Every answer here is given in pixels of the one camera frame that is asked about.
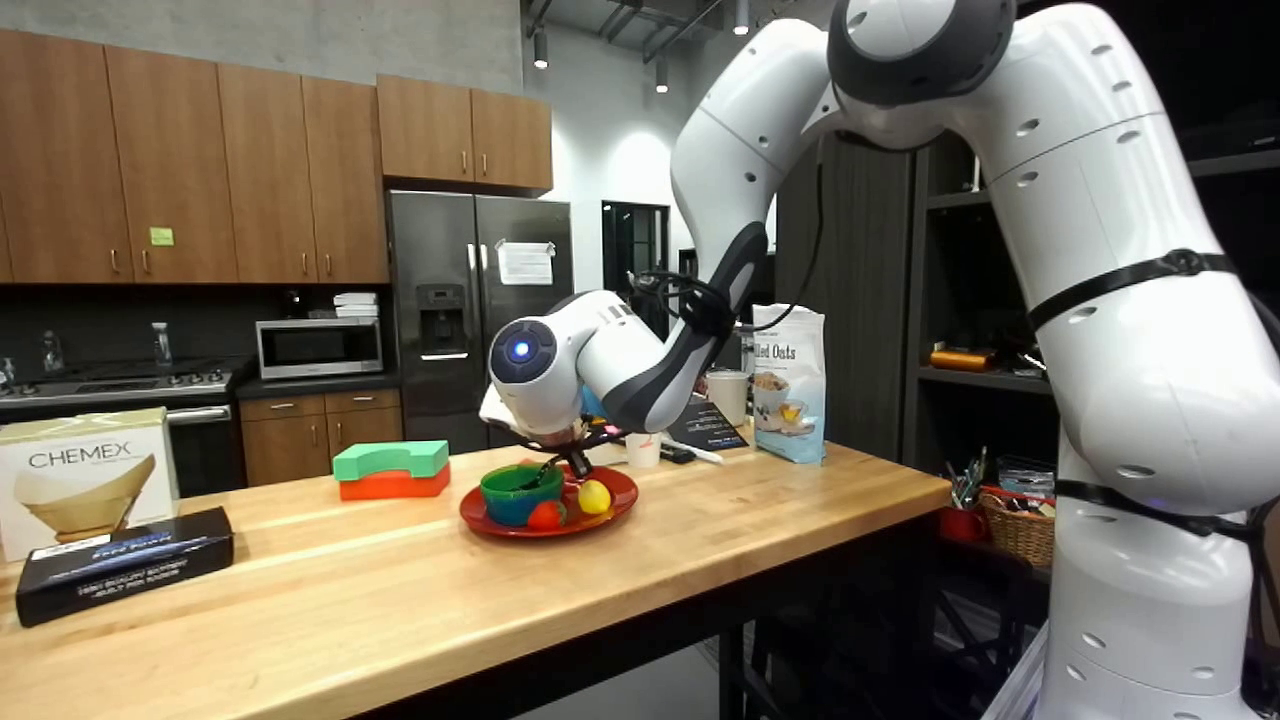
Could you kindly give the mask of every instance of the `doorway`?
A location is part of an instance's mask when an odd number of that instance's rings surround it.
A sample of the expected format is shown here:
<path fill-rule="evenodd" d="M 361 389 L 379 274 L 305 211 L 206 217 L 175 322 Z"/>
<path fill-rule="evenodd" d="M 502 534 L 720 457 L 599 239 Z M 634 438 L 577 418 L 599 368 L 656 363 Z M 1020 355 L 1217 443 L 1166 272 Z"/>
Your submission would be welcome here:
<path fill-rule="evenodd" d="M 670 335 L 670 205 L 599 205 L 603 288 L 635 307 L 635 317 Z"/>

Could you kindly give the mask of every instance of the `sponge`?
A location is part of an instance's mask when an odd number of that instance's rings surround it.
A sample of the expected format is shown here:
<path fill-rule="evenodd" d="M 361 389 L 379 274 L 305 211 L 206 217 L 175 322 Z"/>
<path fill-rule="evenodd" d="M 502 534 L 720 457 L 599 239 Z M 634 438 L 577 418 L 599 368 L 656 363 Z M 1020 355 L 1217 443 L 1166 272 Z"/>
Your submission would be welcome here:
<path fill-rule="evenodd" d="M 353 443 L 334 457 L 340 501 L 442 495 L 449 488 L 449 438 Z"/>

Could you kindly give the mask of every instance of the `plate of fruit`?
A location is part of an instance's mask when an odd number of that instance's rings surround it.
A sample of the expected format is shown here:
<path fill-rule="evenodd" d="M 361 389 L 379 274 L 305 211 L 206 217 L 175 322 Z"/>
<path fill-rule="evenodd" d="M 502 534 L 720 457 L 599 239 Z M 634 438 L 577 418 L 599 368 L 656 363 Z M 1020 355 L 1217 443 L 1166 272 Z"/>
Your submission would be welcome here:
<path fill-rule="evenodd" d="M 477 534 L 554 539 L 617 522 L 635 501 L 635 481 L 611 467 L 505 463 L 479 474 L 460 516 Z"/>

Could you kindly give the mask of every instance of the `cardboard box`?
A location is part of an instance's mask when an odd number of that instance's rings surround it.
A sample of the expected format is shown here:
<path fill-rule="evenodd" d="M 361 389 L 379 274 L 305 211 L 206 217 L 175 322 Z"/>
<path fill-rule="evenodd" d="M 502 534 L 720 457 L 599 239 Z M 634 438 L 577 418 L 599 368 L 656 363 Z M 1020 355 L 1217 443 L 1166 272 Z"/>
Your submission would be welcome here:
<path fill-rule="evenodd" d="M 175 516 L 165 407 L 0 426 L 3 561 Z"/>
<path fill-rule="evenodd" d="M 82 549 L 41 549 L 16 582 L 16 618 L 24 628 L 50 625 L 233 561 L 235 539 L 223 508 L 83 539 Z"/>

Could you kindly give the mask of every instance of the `ceiling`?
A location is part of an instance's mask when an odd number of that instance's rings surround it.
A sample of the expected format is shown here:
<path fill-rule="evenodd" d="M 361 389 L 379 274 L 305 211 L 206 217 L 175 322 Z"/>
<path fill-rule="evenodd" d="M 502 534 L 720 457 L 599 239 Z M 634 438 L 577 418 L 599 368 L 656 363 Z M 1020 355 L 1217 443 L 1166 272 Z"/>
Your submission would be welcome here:
<path fill-rule="evenodd" d="M 742 0 L 524 0 L 529 27 L 555 25 L 607 42 L 634 48 L 643 58 L 675 42 L 706 42 L 733 33 Z M 751 27 L 773 15 L 827 20 L 831 0 L 750 0 Z"/>

